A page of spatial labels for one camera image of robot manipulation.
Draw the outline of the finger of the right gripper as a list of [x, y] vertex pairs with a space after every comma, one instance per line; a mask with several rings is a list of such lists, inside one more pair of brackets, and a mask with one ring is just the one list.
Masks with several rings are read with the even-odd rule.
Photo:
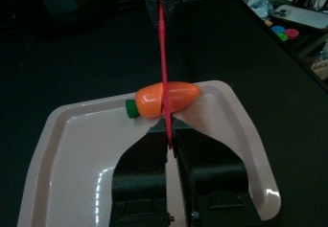
[[159, 17], [159, 0], [144, 0], [144, 4], [148, 11], [151, 23], [157, 25]]
[[163, 11], [166, 15], [174, 14], [177, 0], [163, 0]]

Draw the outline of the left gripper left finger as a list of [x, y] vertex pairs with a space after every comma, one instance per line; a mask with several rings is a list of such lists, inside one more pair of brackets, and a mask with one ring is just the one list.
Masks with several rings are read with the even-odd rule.
[[167, 227], [165, 120], [119, 158], [111, 180], [108, 227]]

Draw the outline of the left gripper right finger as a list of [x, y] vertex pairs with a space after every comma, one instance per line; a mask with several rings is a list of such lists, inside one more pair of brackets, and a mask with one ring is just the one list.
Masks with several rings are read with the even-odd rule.
[[183, 121], [173, 122], [173, 148], [187, 227], [262, 227], [237, 153]]

